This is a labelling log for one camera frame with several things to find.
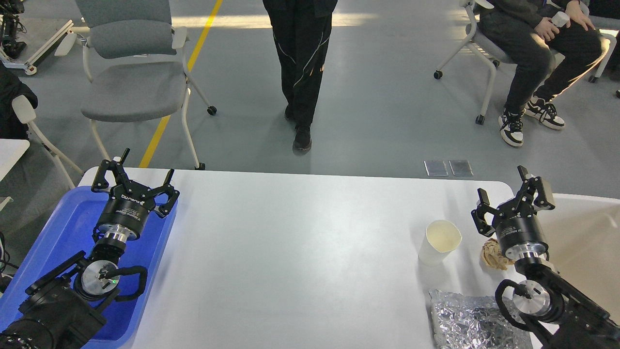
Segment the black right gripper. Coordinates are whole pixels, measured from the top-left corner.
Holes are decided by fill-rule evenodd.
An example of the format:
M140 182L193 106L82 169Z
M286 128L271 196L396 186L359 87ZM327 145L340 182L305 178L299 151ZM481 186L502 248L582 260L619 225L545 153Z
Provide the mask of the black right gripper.
M556 208L551 185L545 179L533 176L523 165L517 166L517 170L522 185L516 201L506 201L494 208L487 191L478 188L478 205L471 211L478 233L491 237L496 232L502 255L512 261L548 255L537 211ZM494 218L492 224L488 223L487 214Z

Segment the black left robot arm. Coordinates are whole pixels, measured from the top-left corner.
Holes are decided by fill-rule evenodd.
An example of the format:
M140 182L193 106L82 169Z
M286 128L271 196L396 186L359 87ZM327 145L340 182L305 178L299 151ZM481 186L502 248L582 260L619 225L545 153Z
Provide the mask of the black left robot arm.
M170 169L150 188L103 160L55 208L1 299L3 349L109 349L135 331L175 216Z

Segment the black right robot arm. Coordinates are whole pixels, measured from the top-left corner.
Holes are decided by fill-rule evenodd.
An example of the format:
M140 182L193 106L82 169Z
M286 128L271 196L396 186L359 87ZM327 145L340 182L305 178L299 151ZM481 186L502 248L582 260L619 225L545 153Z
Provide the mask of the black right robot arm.
M545 349L617 349L620 331L609 312L565 281L549 261L537 213L556 207L551 186L524 166L518 172L521 188L514 198L492 207L480 188L471 212L479 234L496 236L502 256L526 278L499 283L495 300L501 314L533 333Z

